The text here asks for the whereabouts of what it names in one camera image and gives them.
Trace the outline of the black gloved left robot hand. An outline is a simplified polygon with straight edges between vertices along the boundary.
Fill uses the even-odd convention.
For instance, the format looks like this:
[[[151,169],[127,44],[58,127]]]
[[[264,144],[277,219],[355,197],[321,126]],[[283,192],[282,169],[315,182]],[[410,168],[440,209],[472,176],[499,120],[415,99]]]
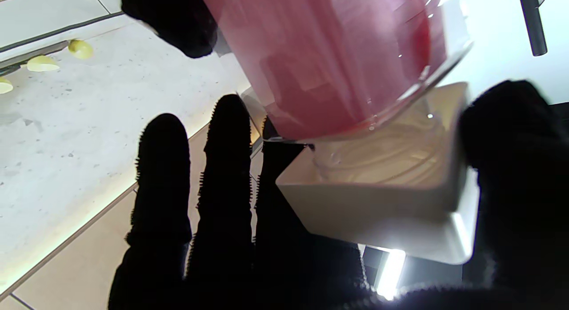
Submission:
[[[120,7],[187,57],[213,52],[218,26],[204,0],[120,0]]]

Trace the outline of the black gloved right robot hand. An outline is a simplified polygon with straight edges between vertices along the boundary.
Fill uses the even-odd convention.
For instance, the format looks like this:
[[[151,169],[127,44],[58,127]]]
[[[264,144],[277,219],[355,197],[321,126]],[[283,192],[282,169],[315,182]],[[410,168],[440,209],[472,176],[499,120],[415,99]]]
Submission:
[[[481,190],[485,286],[425,286],[388,301],[368,286],[357,245],[310,234],[276,185],[303,145],[266,142],[251,227],[249,115],[221,97],[208,127],[200,220],[188,217],[187,134],[170,113],[140,137],[138,192],[110,310],[566,310],[568,104],[504,81],[462,114]]]

